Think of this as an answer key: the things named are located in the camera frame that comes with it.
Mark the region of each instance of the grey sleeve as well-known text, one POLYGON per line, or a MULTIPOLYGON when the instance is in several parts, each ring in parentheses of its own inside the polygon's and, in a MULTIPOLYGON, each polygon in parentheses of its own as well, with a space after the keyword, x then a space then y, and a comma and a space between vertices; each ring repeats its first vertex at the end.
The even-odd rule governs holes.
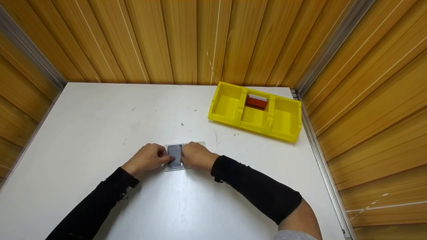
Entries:
POLYGON ((305 232, 294 231, 294 230, 281 230, 274 236, 274 240, 316 240, 305 232))

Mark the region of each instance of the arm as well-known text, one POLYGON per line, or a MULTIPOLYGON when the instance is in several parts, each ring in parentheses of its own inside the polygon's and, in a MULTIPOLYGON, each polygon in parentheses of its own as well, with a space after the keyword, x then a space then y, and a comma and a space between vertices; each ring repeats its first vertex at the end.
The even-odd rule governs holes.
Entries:
POLYGON ((316 216, 299 192, 198 143, 186 144, 182 151, 185 166, 208 170, 215 181, 228 183, 278 224, 279 230, 301 231, 322 239, 316 216))
POLYGON ((135 178, 141 172, 155 169, 174 159, 166 149, 157 144, 143 146, 129 161, 102 181, 83 199, 49 234, 46 240, 93 239, 111 209, 126 194, 129 187, 136 187, 135 178))

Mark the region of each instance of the wooden panel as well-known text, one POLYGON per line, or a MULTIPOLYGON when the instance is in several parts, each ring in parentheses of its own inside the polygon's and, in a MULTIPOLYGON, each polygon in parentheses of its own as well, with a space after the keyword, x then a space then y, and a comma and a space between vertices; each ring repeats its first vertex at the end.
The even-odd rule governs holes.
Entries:
POLYGON ((354 228, 358 240, 426 240, 427 224, 354 228))
POLYGON ((347 210, 427 201, 427 164, 339 192, 347 210))
POLYGON ((40 121, 49 109, 51 101, 2 56, 0 73, 0 95, 36 121, 40 121))
POLYGON ((54 0, 53 3, 101 81, 126 82, 89 3, 85 0, 54 0))
POLYGON ((308 114, 317 108, 414 2, 378 0, 373 4, 304 95, 308 114))
POLYGON ((427 105, 427 51, 319 137, 330 160, 427 105))
POLYGON ((68 81, 84 82, 80 72, 49 33, 27 1, 0 0, 0 4, 64 78, 68 81))
POLYGON ((173 84, 161 2, 126 1, 151 83, 173 84))
POLYGON ((222 81, 243 84, 266 5, 267 0, 233 2, 222 81))
POLYGON ((244 85, 264 86, 285 43, 302 0, 269 0, 244 85))
POLYGON ((87 82, 98 82, 98 73, 71 34, 51 0, 27 0, 43 24, 87 82))
POLYGON ((219 1, 197 2, 197 79, 199 85, 217 84, 222 78, 230 15, 231 0, 222 0, 221 4, 219 1))
POLYGON ((22 75, 36 86, 46 97, 53 101, 58 89, 43 75, 37 67, 0 32, 0 54, 9 61, 22 75))
POLYGON ((197 84, 196 0, 163 0, 175 84, 197 84))
POLYGON ((127 82, 149 83, 125 2, 90 0, 89 3, 127 82))
POLYGON ((0 137, 24 147, 37 122, 0 96, 0 137))
POLYGON ((316 60, 335 29, 349 11, 354 0, 327 0, 289 68, 282 85, 296 88, 316 60))
POLYGON ((427 164, 427 108, 328 162, 338 190, 427 164))
POLYGON ((427 203, 368 208, 362 213, 349 212, 351 224, 355 226, 393 225, 427 222, 427 203))
POLYGON ((427 1, 414 4, 311 114, 317 135, 427 48, 426 13, 427 1))
POLYGON ((0 165, 11 168, 22 148, 0 137, 0 165))
POLYGON ((297 56, 305 38, 313 27, 326 0, 305 0, 296 16, 295 22, 289 32, 273 71, 268 79, 267 86, 279 86, 282 84, 291 64, 297 56))
POLYGON ((0 178, 5 178, 10 168, 0 165, 0 178))

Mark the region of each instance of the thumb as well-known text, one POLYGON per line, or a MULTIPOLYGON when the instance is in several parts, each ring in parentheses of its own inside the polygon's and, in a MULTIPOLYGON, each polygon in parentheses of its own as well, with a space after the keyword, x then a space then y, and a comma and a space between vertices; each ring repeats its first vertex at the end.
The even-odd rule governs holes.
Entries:
POLYGON ((175 160, 175 157, 172 155, 166 155, 159 158, 159 161, 161 163, 169 163, 169 162, 172 162, 173 160, 175 160))

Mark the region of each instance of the metal frame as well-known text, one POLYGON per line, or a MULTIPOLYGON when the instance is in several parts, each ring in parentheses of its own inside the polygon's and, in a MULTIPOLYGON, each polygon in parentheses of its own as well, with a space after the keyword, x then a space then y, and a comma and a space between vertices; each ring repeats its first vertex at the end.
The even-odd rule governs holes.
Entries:
POLYGON ((322 73, 323 69, 345 42, 347 37, 351 34, 356 25, 363 18, 365 13, 369 10, 375 0, 355 0, 353 6, 347 12, 342 22, 336 28, 335 32, 329 41, 323 47, 322 52, 319 54, 313 65, 309 68, 307 73, 296 88, 300 96, 304 95, 312 83, 322 73))
POLYGON ((347 213, 342 203, 341 197, 335 186, 335 182, 333 181, 332 175, 329 171, 329 167, 326 163, 322 149, 319 145, 319 142, 317 141, 317 137, 311 125, 308 114, 305 111, 302 99, 299 94, 297 94, 295 89, 291 89, 291 92, 292 97, 295 100, 301 101, 302 125, 304 126, 308 141, 310 142, 311 149, 317 161, 317 165, 319 166, 320 174, 323 178, 323 181, 325 182, 325 186, 332 201, 333 209, 335 210, 335 214, 338 218, 339 225, 341 226, 342 233, 344 234, 346 240, 357 240, 353 231, 353 227, 351 226, 350 220, 348 219, 347 213))
POLYGON ((12 41, 24 55, 59 90, 64 89, 67 81, 41 53, 31 39, 16 24, 7 11, 0 5, 0 30, 12 41))

